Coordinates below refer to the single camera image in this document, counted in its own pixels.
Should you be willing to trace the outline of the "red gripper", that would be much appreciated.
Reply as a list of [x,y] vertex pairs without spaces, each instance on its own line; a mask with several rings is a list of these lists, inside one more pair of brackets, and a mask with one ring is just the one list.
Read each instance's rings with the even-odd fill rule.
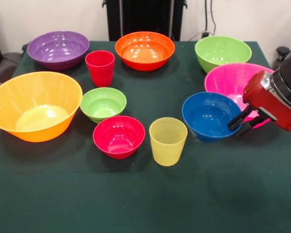
[[249,105],[227,124],[230,131],[241,126],[238,136],[242,136],[264,122],[262,116],[257,116],[244,123],[245,118],[255,109],[265,113],[280,128],[291,132],[291,108],[279,98],[271,86],[270,73],[261,70],[255,74],[244,89],[243,100]]

